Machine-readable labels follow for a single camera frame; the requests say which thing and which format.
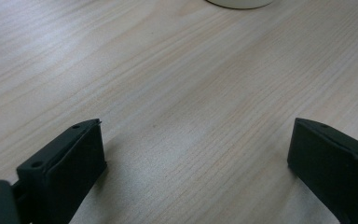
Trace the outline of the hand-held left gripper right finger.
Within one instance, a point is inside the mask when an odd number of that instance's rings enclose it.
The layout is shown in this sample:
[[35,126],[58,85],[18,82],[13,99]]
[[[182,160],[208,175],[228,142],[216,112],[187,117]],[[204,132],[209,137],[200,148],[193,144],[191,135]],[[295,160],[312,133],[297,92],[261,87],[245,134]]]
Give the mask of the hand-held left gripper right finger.
[[341,224],[358,224],[358,141],[328,125],[295,120],[289,168]]

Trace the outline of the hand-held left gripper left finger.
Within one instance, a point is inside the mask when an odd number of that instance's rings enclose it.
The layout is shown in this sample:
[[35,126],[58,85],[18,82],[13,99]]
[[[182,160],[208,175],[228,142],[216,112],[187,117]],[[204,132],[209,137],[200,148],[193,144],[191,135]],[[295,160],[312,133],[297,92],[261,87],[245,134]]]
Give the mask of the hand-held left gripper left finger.
[[21,220],[69,224],[105,168],[101,122],[71,126],[17,168]]

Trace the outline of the white tumbler with straw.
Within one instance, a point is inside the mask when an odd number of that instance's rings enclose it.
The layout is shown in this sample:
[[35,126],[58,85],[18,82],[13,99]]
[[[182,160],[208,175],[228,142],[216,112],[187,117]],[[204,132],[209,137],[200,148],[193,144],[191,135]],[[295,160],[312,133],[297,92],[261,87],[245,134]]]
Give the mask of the white tumbler with straw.
[[227,7],[233,9],[253,9],[264,7],[274,0],[207,0],[208,2],[218,5],[220,7]]

